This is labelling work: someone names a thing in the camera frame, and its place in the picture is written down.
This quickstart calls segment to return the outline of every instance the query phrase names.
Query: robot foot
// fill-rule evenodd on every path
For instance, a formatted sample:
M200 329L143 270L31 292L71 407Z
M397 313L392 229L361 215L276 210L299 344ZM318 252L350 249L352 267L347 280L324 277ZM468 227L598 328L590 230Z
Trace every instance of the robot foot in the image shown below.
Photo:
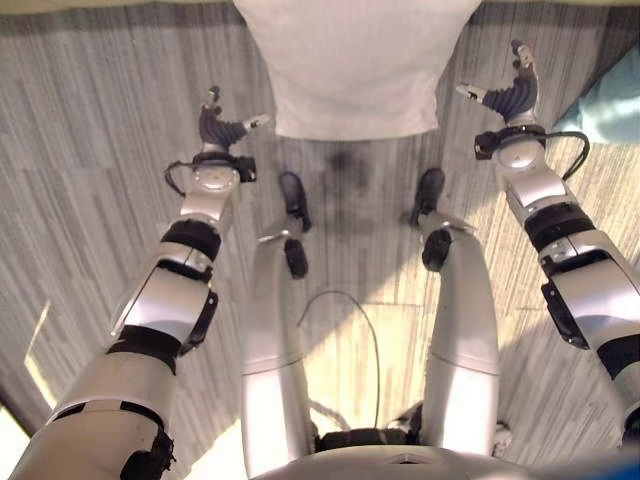
M430 168L424 172L416 188L413 210L409 218L411 226L418 225L420 214L428 215L429 212L436 209L443 188L444 172L440 168Z
M300 178L292 172L280 174L280 190L284 196L287 214L302 220L302 231L311 228L311 217L307 210L307 195Z

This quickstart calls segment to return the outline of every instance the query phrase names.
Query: dark stain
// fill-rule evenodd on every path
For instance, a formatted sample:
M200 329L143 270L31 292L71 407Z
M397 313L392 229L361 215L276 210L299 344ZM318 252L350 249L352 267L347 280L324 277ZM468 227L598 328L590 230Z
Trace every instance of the dark stain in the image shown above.
M359 155L339 151L327 159L327 166L325 189L337 199L343 199L352 192L363 193L369 187L372 167Z
M346 148L361 149L361 144ZM326 160L327 169L322 175L325 201L329 218L326 229L335 235L371 235L376 221L366 218L360 202L370 187L373 165L354 151L341 149Z

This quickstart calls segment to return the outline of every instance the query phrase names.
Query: silver robot arm segment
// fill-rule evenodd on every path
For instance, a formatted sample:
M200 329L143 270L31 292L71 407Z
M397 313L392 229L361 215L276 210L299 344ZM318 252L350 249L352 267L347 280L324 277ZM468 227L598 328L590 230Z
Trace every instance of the silver robot arm segment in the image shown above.
M75 380L11 479L159 479L170 468L176 361L204 341L218 303L210 286L213 263L240 183L256 178L253 159L228 149L265 119L219 121L218 96L212 88L200 115L202 152L180 165L193 180L181 215L116 312L118 339ZM182 194L170 174L167 180Z
M514 41L518 77L507 90L458 90L500 113L506 128L476 137L476 158L493 158L507 202L538 251L549 282L542 286L562 338L591 349L613 382L624 418L623 442L640 438L640 276L596 229L563 178L545 163L535 109L533 55Z

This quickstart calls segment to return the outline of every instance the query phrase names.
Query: black bracket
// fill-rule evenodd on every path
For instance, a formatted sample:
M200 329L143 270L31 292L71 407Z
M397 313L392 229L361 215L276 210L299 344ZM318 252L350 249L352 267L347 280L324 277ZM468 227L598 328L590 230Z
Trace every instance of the black bracket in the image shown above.
M193 157L193 165L230 167L240 174L241 183L255 182L256 160L253 157L234 157L225 152L202 152Z
M544 147L545 140L541 136L545 135L544 128L540 125L521 125L518 127L503 128L499 132L484 132L476 135L474 140L474 151L476 160L491 160L493 153L505 143L513 142L514 137L534 136Z

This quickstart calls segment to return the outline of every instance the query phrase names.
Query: robotic hand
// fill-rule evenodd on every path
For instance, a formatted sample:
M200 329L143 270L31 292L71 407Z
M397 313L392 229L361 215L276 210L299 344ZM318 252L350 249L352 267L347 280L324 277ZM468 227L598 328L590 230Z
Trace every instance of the robotic hand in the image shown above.
M202 151L174 163L167 183L185 197L116 311L116 342L95 358L33 437L11 479L159 479L173 460L165 432L176 388L176 360L204 341L218 303L213 263L231 226L239 185L256 180L255 161L229 147L268 117L223 122L217 87L200 114ZM182 192L171 171L187 167Z

